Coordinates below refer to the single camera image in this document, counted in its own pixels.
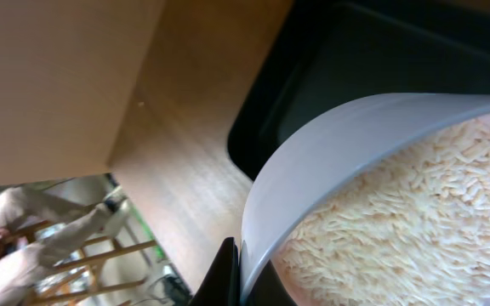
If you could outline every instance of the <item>rice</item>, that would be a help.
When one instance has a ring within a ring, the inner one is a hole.
[[[323,305],[490,298],[490,127],[474,119],[383,160],[307,216],[275,258]]]

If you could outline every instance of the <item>chair leg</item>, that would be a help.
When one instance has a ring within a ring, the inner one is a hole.
[[[93,255],[93,256],[88,257],[88,258],[75,260],[75,261],[72,261],[70,263],[59,264],[55,267],[53,274],[65,272],[67,270],[82,267],[82,266],[87,265],[87,264],[96,264],[96,263],[98,264],[99,262],[105,261],[105,260],[110,259],[110,258],[114,258],[114,257],[121,256],[124,254],[128,254],[131,252],[136,252],[138,250],[141,250],[141,249],[144,249],[147,247],[154,247],[156,245],[157,245],[156,241],[148,241],[148,242],[140,243],[140,244],[137,244],[134,246],[123,247],[122,249],[119,249],[119,250],[109,251],[109,252],[101,253],[99,255]]]
[[[52,224],[53,223],[52,222],[49,222],[49,221],[41,221],[39,223],[30,225],[30,226],[26,226],[25,228],[18,229],[10,237],[8,237],[5,240],[5,243],[14,242],[14,241],[16,241],[17,239],[19,239],[19,238],[21,238],[23,236],[35,235],[34,233],[36,231],[42,230],[42,229],[46,229],[46,228],[48,228]]]
[[[49,289],[41,292],[39,294],[39,297],[40,298],[46,298],[46,297],[50,297],[52,295],[54,295],[55,293],[58,292],[58,290],[65,286],[65,285],[68,285],[69,283],[71,283],[72,281],[76,280],[77,278],[81,277],[81,275],[86,272],[86,268],[82,268],[80,270],[78,270],[76,273],[73,273],[72,275],[68,275],[66,277],[64,277],[62,280],[60,280],[58,283],[52,285]]]
[[[88,258],[86,255],[86,251],[84,250],[84,247],[79,248],[78,250],[79,255],[81,256],[81,259]],[[88,286],[89,290],[95,290],[95,266],[93,264],[87,264],[86,265],[86,270],[88,271],[88,279],[90,280],[90,284]]]
[[[65,284],[64,287],[62,288],[62,293],[63,294],[69,294],[71,293],[71,286],[69,283]],[[71,299],[67,301],[67,306],[77,306],[77,302],[75,299]]]
[[[26,294],[26,298],[22,302],[22,305],[30,306],[35,300],[37,300],[37,294],[35,293],[35,289],[31,288]]]
[[[90,283],[93,290],[98,290],[101,287],[101,284],[100,284],[101,270],[105,266],[106,262],[107,262],[106,260],[102,261],[101,263],[98,263],[93,268],[94,272],[92,274],[92,281]]]
[[[123,248],[123,246],[120,244],[120,242],[118,242],[118,240],[116,240],[115,238],[112,238],[111,239],[111,244],[112,244],[112,247],[115,249],[115,250],[120,250]]]

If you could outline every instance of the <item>wooden cabinet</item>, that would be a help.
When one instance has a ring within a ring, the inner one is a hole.
[[[107,171],[162,0],[0,0],[0,184]]]

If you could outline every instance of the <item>wooden chair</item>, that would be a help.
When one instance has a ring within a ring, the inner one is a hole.
[[[40,223],[27,226],[23,229],[19,229],[16,233],[14,233],[13,236],[10,237],[10,240],[16,241],[21,237],[25,237],[28,243],[33,243],[36,240],[35,233],[38,230],[48,228],[51,225],[53,224],[48,221],[42,221]],[[84,251],[84,247],[100,243],[102,241],[110,241],[113,250],[98,255],[87,256],[86,252]],[[116,239],[107,236],[97,237],[85,241],[83,245],[78,249],[78,253],[81,258],[75,261],[71,261],[69,263],[63,263],[55,266],[54,275],[75,268],[80,269],[75,271],[73,274],[67,275],[62,280],[52,285],[49,289],[41,292],[40,294],[37,294],[34,289],[31,289],[30,294],[26,298],[23,305],[39,306],[68,302],[69,306],[73,306],[83,299],[92,297],[94,295],[141,286],[143,285],[145,280],[130,281],[114,286],[102,286],[99,280],[101,270],[103,269],[105,262],[110,258],[115,258],[131,252],[136,252],[148,247],[154,247],[156,245],[157,243],[155,241],[148,241],[133,246],[122,247]],[[70,284],[74,280],[78,279],[85,271],[89,272],[88,290],[71,292]]]

